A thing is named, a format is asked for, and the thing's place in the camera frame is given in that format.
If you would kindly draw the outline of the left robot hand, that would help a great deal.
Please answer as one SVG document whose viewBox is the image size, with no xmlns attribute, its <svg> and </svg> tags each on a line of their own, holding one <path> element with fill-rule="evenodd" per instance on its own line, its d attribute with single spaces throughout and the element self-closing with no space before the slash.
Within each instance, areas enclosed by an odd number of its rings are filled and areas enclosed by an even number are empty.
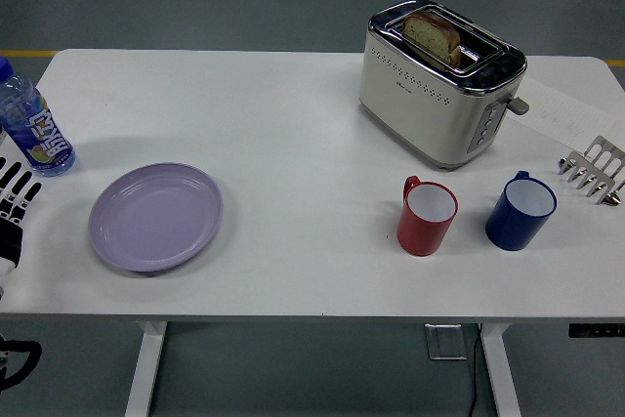
<svg viewBox="0 0 625 417">
<path fill-rule="evenodd" d="M 41 188 L 32 171 L 24 169 L 19 161 L 9 163 L 1 157 L 1 296 L 9 275 L 21 260 L 22 221 Z"/>
</svg>

